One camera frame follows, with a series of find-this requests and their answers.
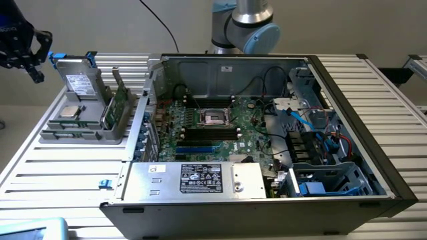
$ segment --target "black cable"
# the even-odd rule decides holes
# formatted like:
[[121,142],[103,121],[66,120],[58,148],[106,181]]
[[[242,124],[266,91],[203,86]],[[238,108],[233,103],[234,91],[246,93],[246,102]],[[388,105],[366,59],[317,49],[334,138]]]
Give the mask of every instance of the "black cable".
[[265,78],[264,78],[265,93],[266,93],[266,95],[268,95],[268,87],[266,87],[268,74],[269,74],[269,72],[270,72],[273,69],[280,69],[280,70],[282,70],[282,72],[284,72],[284,74],[285,74],[285,84],[284,84],[284,86],[285,86],[285,89],[286,89],[286,90],[289,89],[289,86],[288,86],[288,84],[289,84],[288,76],[289,76],[289,75],[288,75],[286,70],[285,70],[281,66],[273,66],[272,68],[268,69],[268,71],[266,71],[266,73],[265,73]]
[[265,152],[265,145],[260,148],[261,149],[261,152],[265,154],[265,155],[268,155],[268,156],[276,156],[276,155],[278,155],[278,154],[284,154],[285,152],[289,152],[290,150],[288,149],[288,150],[284,150],[284,151],[281,151],[281,152],[277,152],[277,153],[268,153],[268,152]]
[[254,129],[255,129],[255,131],[257,131],[260,134],[264,134],[264,135],[266,135],[266,136],[280,137],[280,138],[282,138],[284,140],[288,140],[288,139],[286,139],[286,137],[285,137],[285,136],[282,136],[282,135],[272,134],[272,133],[268,133],[268,132],[262,132],[261,130],[258,130],[258,129],[257,129],[257,127],[255,127],[255,126],[254,126]]
[[265,80],[264,80],[264,78],[262,78],[261,76],[255,76],[255,77],[251,79],[251,81],[249,82],[249,84],[246,85],[246,87],[235,94],[235,96],[239,96],[239,95],[249,89],[249,87],[253,85],[255,79],[261,79],[262,82],[264,82],[264,85],[265,85]]
[[272,102],[272,103],[268,103],[268,104],[265,105],[265,108],[264,108],[264,110],[262,110],[262,115],[264,115],[264,116],[266,115],[266,110],[268,110],[268,109],[269,109],[272,115],[278,116],[278,114],[277,114],[276,112],[273,112],[273,110],[272,110],[272,107],[273,107],[274,105],[276,105],[276,104],[274,104],[273,102]]
[[178,98],[175,97],[175,93],[177,93],[177,89],[183,86],[186,89],[187,89],[187,85],[185,83],[178,83],[175,86],[174,86],[174,89],[173,89],[173,100],[177,100]]
[[155,14],[154,10],[147,6],[147,4],[143,2],[143,0],[139,0],[139,2],[146,6],[146,8],[149,9],[149,11],[153,13],[153,15],[155,16],[155,18],[159,20],[159,22],[162,23],[162,25],[165,26],[166,30],[169,31],[169,34],[173,37],[174,43],[175,43],[175,48],[177,48],[177,52],[181,53],[181,49],[179,49],[179,45],[177,44],[177,40],[174,37],[174,34],[169,28],[169,26],[166,25],[166,23],[161,20],[161,18],[158,17],[158,15]]
[[230,123],[233,123],[237,119],[238,119],[239,116],[235,116],[231,120],[230,120]]

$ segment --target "warning label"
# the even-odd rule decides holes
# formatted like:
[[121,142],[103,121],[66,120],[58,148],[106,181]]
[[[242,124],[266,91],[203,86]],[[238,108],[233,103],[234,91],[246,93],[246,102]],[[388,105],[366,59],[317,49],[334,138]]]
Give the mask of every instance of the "warning label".
[[181,186],[183,194],[213,194],[223,192],[221,164],[183,164],[181,166]]
[[67,75],[69,83],[79,96],[95,96],[95,90],[87,75]]

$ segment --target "red cable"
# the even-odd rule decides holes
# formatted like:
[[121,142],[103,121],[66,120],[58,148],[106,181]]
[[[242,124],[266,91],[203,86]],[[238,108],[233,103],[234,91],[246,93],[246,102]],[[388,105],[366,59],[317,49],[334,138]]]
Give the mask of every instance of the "red cable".
[[345,140],[348,141],[348,143],[349,143],[349,153],[348,153],[348,156],[350,157],[352,154],[353,154],[353,141],[350,141],[349,137],[346,137],[346,136],[344,136],[344,135],[340,135],[340,137],[341,137],[342,139],[345,139]]

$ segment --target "wire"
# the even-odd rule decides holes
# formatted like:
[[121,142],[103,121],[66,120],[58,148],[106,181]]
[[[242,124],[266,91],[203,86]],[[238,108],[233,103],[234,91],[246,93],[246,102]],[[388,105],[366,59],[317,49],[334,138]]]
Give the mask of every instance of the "wire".
[[276,104],[274,104],[273,102],[265,105],[265,108],[264,108],[264,110],[262,110],[262,115],[264,115],[264,116],[266,115],[266,110],[268,110],[268,109],[269,109],[270,113],[273,113],[273,115],[278,116],[278,114],[277,114],[276,112],[273,112],[273,110],[272,110],[270,108],[268,108],[268,107],[274,106],[274,105],[276,105]]
[[262,132],[261,130],[257,129],[257,127],[255,127],[254,125],[253,125],[253,127],[254,127],[255,131],[257,131],[260,134],[264,134],[264,135],[266,135],[266,136],[280,137],[280,138],[282,138],[284,140],[288,140],[285,136],[278,135],[278,134],[272,134],[272,133],[268,133],[268,132]]
[[257,102],[261,102],[262,105],[266,105],[266,103],[265,103],[264,100],[261,100],[261,99],[257,99],[255,103],[257,103]]
[[255,112],[254,112],[254,115],[251,117],[251,120],[255,119],[255,114],[260,112],[260,109],[257,108]]
[[175,93],[177,93],[177,89],[183,86],[186,89],[187,89],[187,85],[185,83],[178,83],[175,84],[174,86],[174,89],[173,89],[173,99],[177,100],[178,98],[175,97]]
[[262,152],[265,155],[268,155],[268,156],[276,156],[276,155],[278,155],[278,154],[284,154],[285,152],[289,152],[289,151],[290,151],[290,150],[288,149],[288,150],[284,150],[284,151],[277,152],[277,153],[268,153],[268,152],[265,152],[265,146],[266,146],[266,144],[268,144],[268,143],[265,143],[265,145],[264,145],[260,149],[261,149],[261,152]]
[[175,36],[169,28],[169,26],[166,25],[166,23],[161,20],[161,18],[158,17],[158,15],[155,14],[154,10],[147,6],[147,4],[145,3],[143,0],[139,0],[139,2],[146,6],[146,8],[149,9],[149,11],[153,13],[153,15],[155,16],[155,18],[159,20],[159,22],[162,23],[162,25],[165,26],[166,30],[169,31],[169,34],[171,35],[173,37],[173,40],[174,40],[174,43],[175,43],[175,48],[177,48],[177,52],[181,53],[181,49],[179,49],[179,45],[177,43],[177,40],[175,40]]
[[229,105],[229,107],[226,107],[226,108],[230,109],[230,108],[233,107],[233,105],[234,105],[237,102],[241,101],[241,99],[242,99],[242,97],[238,97],[238,98],[235,99],[235,101],[233,101],[231,104]]
[[289,79],[288,79],[288,72],[286,70],[281,67],[281,66],[273,66],[272,68],[268,69],[266,73],[265,73],[265,78],[264,78],[264,93],[265,95],[268,95],[268,87],[266,87],[266,81],[268,81],[268,74],[269,72],[273,70],[273,69],[280,69],[282,70],[284,74],[285,74],[285,83],[284,83],[284,87],[285,87],[285,90],[289,89]]
[[342,153],[344,153],[345,156],[348,157],[348,152],[346,152],[346,149],[345,149],[345,145],[344,145],[342,139],[340,139],[340,145],[341,145]]
[[292,116],[294,116],[304,124],[306,124],[313,131],[316,131],[316,126],[309,122],[306,121],[300,115],[298,113],[296,113],[294,111],[292,112]]
[[313,106],[300,116],[302,117],[310,110],[322,110],[325,112],[326,126],[324,128],[325,128],[325,133],[328,134],[329,133],[329,125],[330,125],[330,117],[329,117],[329,113],[328,113],[326,109],[321,106]]
[[341,139],[345,139],[348,144],[349,144],[349,152],[348,152],[348,157],[352,157],[353,155],[353,141],[350,140],[349,137],[346,137],[345,135],[340,135]]
[[261,76],[255,76],[251,81],[249,82],[249,84],[246,85],[246,87],[235,94],[235,96],[239,96],[247,89],[249,87],[253,85],[255,79],[261,79],[264,86],[266,85],[265,83],[265,79]]
[[239,116],[235,116],[231,120],[230,120],[230,123],[233,123],[237,119],[238,119]]
[[349,153],[348,153],[348,157],[353,156],[353,141],[350,141],[349,137],[340,135],[340,138],[345,139],[349,143]]
[[199,107],[199,110],[201,110],[201,116],[202,116],[202,107],[201,107],[201,105],[199,105],[199,103],[198,103],[197,98],[195,98],[195,97],[193,97],[193,99],[194,99],[195,104],[198,104],[198,107]]

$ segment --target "slotted aluminum platform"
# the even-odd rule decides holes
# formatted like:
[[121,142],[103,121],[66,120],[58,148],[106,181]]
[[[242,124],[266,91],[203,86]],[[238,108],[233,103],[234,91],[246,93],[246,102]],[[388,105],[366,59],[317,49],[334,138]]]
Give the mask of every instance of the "slotted aluminum platform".
[[[126,85],[137,90],[143,88],[145,79],[147,79],[150,57],[150,55],[143,54],[101,54],[97,63],[103,68],[103,72],[117,65],[127,67],[129,74],[122,74],[123,79]],[[320,58],[392,162],[416,192],[420,203],[394,218],[374,219],[348,236],[286,237],[284,239],[426,239],[426,117],[369,60],[360,59],[356,55],[320,55]],[[103,73],[103,77],[107,84],[114,83],[110,72]],[[47,117],[43,117],[39,124],[43,125]],[[27,219],[65,217],[70,225],[73,239],[123,240],[122,233],[98,209],[101,200],[114,197],[114,190],[99,190],[98,182],[106,176],[119,178],[122,168],[127,164],[122,163],[119,159],[123,157],[122,153],[127,141],[125,140],[121,146],[114,146],[115,148],[113,146],[89,145],[85,146],[85,149],[70,149],[71,146],[66,145],[39,144],[37,136],[41,127],[41,125],[37,126],[33,135],[30,135],[11,164],[0,175],[0,191],[3,193],[0,196],[0,225],[22,222]],[[87,151],[93,155],[81,159],[83,161],[77,161],[75,157],[71,159],[63,152],[67,150],[70,153],[77,150]],[[45,154],[49,151],[54,151],[55,157]],[[27,194],[33,196],[33,200],[26,199]],[[63,196],[71,197],[73,200],[55,200],[57,197],[67,199]]]

